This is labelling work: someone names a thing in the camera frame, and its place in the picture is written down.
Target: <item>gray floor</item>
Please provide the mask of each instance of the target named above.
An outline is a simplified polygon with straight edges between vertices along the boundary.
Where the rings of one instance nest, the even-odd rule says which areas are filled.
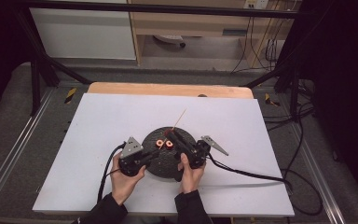
[[[159,43],[150,37],[146,39],[145,60],[141,66],[131,63],[122,63],[120,66],[117,66],[117,64],[97,66],[94,63],[92,68],[77,66],[74,70],[85,77],[98,81],[228,86],[247,83],[263,74],[263,71],[260,70],[252,73],[246,71],[234,75],[226,72],[236,65],[241,56],[238,41],[234,39],[191,37],[186,43],[186,49],[177,49],[179,47]],[[188,55],[192,55],[191,60],[186,59]],[[72,220],[74,218],[45,216],[32,211],[34,200],[37,197],[36,190],[43,185],[49,167],[60,148],[60,141],[65,137],[64,130],[69,127],[68,121],[72,119],[76,112],[82,92],[87,90],[87,86],[79,86],[65,75],[60,74],[60,77],[66,84],[54,90],[43,118],[36,126],[33,135],[0,192],[0,218],[15,218],[20,223],[25,223],[29,219],[31,221],[28,223],[35,223],[36,220]],[[29,68],[27,66],[19,67],[13,73],[0,102],[0,166],[30,118],[32,100],[30,80]],[[281,106],[267,105],[264,101],[266,92],[270,94],[274,101],[286,98],[285,94],[281,97],[274,94],[271,88],[274,81],[274,79],[271,79],[261,87],[254,89],[255,98],[259,100],[264,116],[285,115]],[[73,85],[78,86],[77,92],[71,104],[66,105],[63,101]],[[303,119],[303,123],[307,142],[323,171],[345,220],[347,223],[358,223],[358,187],[350,171],[344,163],[333,161],[331,149],[318,119],[309,116]],[[286,167],[297,145],[293,129],[290,125],[286,125],[269,132],[269,136],[280,167]],[[308,168],[300,155],[296,159],[293,169],[311,180]],[[289,179],[295,188],[294,195],[291,197],[292,202],[305,210],[315,210],[317,199],[310,188],[304,182],[292,176],[289,176]],[[286,223],[285,218],[256,218],[251,221],[250,218],[244,217],[235,220],[236,223]],[[310,217],[297,211],[296,216],[291,217],[291,222],[330,223],[325,212],[316,217]]]

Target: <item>wooden board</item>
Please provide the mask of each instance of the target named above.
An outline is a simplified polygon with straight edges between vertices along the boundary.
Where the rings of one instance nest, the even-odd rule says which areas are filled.
[[[89,86],[89,93],[177,95],[253,99],[252,91],[243,87],[200,86],[200,85],[167,85],[95,82]]]

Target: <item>metal rail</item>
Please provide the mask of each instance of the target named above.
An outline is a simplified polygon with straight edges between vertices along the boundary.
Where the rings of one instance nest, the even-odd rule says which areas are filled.
[[[285,113],[289,115],[289,103],[285,97],[279,96],[280,102],[282,103],[282,108]],[[292,123],[292,128],[295,132],[296,138],[299,141],[301,131],[299,124]],[[306,163],[308,170],[310,171],[310,176],[312,177],[312,181],[315,184],[315,187],[321,193],[322,199],[324,201],[324,211],[328,215],[330,222],[333,224],[345,224],[344,216],[342,216],[341,210],[339,209],[336,200],[334,199],[333,193],[326,180],[324,179],[324,175],[319,168],[318,162],[313,158],[310,147],[308,146],[307,140],[304,138],[302,147],[301,147],[301,156]]]
[[[47,0],[19,0],[16,1],[15,3],[22,7],[35,7],[35,8],[175,13],[175,14],[281,18],[281,19],[298,19],[298,18],[306,18],[315,15],[313,12],[297,12],[297,11],[283,11],[283,10],[276,11],[276,10],[229,8],[229,7],[188,7],[188,6],[119,4],[119,3],[67,2],[67,1],[47,1]]]
[[[7,155],[4,163],[0,168],[0,191],[2,187],[5,185],[11,171],[13,170],[14,165],[16,164],[17,160],[19,159],[22,151],[24,150],[25,146],[28,143],[32,133],[34,132],[34,128],[36,127],[37,123],[41,119],[43,113],[45,112],[48,102],[50,100],[51,95],[55,92],[54,88],[48,88],[42,98],[42,104],[39,110],[33,117],[30,117],[27,124],[25,125],[24,129],[22,130],[19,138],[17,139],[16,143],[14,144],[13,148]]]

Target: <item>black circular base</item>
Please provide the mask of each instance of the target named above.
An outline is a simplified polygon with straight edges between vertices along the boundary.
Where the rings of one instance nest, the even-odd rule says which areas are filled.
[[[145,152],[155,150],[158,147],[156,146],[156,142],[160,139],[162,141],[165,140],[164,131],[167,129],[172,129],[172,127],[163,127],[156,129],[152,133],[150,133],[142,143],[144,146]],[[196,140],[183,129],[175,128],[179,134],[181,134],[186,141],[195,145]],[[150,166],[147,170],[153,175],[162,177],[162,178],[175,178],[178,174],[178,163],[180,162],[174,156],[176,154],[176,145],[173,145],[171,149],[167,149],[166,145],[160,149],[158,158],[152,160]]]

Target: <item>metal bar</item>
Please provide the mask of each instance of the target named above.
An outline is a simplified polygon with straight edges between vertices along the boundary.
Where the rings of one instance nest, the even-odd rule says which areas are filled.
[[[49,62],[54,67],[60,69],[62,72],[64,72],[69,77],[72,77],[72,78],[76,79],[77,81],[79,81],[79,82],[81,82],[83,84],[91,84],[93,82],[93,81],[90,81],[90,80],[82,77],[81,75],[79,75],[78,73],[72,71],[71,69],[67,68],[65,65],[63,65],[61,63],[58,63],[54,59],[50,58],[46,53],[44,54],[44,57],[45,57],[47,62]]]
[[[23,7],[55,8],[72,10],[93,11],[125,11],[125,12],[153,12],[176,13],[215,16],[257,17],[257,18],[281,18],[298,19],[314,15],[313,12],[275,11],[262,9],[240,9],[228,7],[188,7],[167,5],[143,5],[143,4],[118,4],[118,3],[91,3],[91,2],[67,2],[47,0],[19,0],[17,4]]]
[[[240,85],[239,87],[247,87],[249,89],[252,89],[252,88],[260,85],[261,83],[269,80],[270,78],[278,76],[285,68],[286,67],[283,66],[283,65],[279,66],[279,67],[276,67],[274,70],[268,72],[264,76],[259,77],[259,78],[255,79],[255,80],[249,82],[248,84]]]
[[[60,83],[60,80],[58,79],[55,71],[51,68],[51,66],[45,62],[43,58],[44,49],[35,36],[35,33],[33,32],[33,29],[31,28],[26,17],[24,16],[23,10],[13,7],[11,12],[13,13],[14,18],[16,18],[19,25],[13,25],[13,28],[15,30],[19,30],[18,32],[22,31],[27,37],[28,42],[30,43],[30,47],[32,48],[34,59],[36,59],[38,62],[38,71],[40,75],[42,75],[48,86],[57,86]]]
[[[279,94],[279,98],[283,110],[285,111],[286,115],[289,115],[289,103],[287,102],[286,97],[282,97],[282,95]],[[299,124],[292,123],[292,128],[296,134],[296,138],[299,141],[301,135]],[[328,215],[330,222],[333,224],[344,224],[345,219],[341,214],[336,200],[334,199],[333,193],[331,192],[326,180],[324,179],[324,175],[319,168],[318,162],[313,158],[312,152],[305,138],[303,139],[301,149],[301,156],[303,157],[304,162],[310,171],[310,176],[312,177],[312,181],[315,184],[315,187],[321,193],[322,199],[324,200],[324,211]]]
[[[40,106],[39,110],[36,112],[35,116],[31,117],[27,124],[25,125],[24,129],[22,130],[19,138],[17,139],[16,143],[14,144],[13,148],[7,155],[4,163],[0,168],[0,191],[2,187],[5,185],[11,171],[13,170],[14,165],[16,164],[17,160],[19,159],[22,151],[24,150],[25,146],[28,143],[32,133],[34,132],[34,128],[36,127],[37,123],[41,119],[43,113],[45,112],[48,102],[52,93],[55,92],[55,88],[48,88],[42,98],[42,105]]]

